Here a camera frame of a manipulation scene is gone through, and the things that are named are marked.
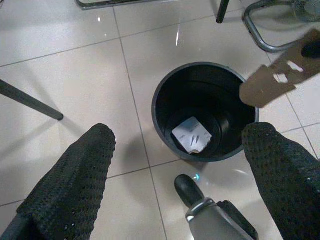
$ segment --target black metal leg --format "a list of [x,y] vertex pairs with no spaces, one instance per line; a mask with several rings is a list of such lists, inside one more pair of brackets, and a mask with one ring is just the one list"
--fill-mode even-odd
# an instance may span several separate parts
[[229,5],[229,0],[221,0],[218,15],[216,16],[217,24],[222,24],[222,22],[224,21],[228,5]]
[[0,79],[0,94],[13,99],[23,105],[28,106],[34,110],[37,110],[40,113],[43,113],[53,119],[61,121],[64,118],[64,115],[57,110],[54,110],[52,107],[45,105],[44,103],[38,101],[37,99],[33,98],[32,96],[20,91],[19,89],[15,88],[14,86],[2,81]]

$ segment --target black trash can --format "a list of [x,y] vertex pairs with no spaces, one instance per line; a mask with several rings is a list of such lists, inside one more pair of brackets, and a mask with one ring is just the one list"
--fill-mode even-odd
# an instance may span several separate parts
[[[217,162],[242,149],[242,130],[259,121],[259,110],[239,97],[245,80],[228,67],[196,62],[169,73],[152,100],[152,119],[164,143],[184,160]],[[200,153],[189,154],[172,134],[185,120],[195,117],[212,135]]]

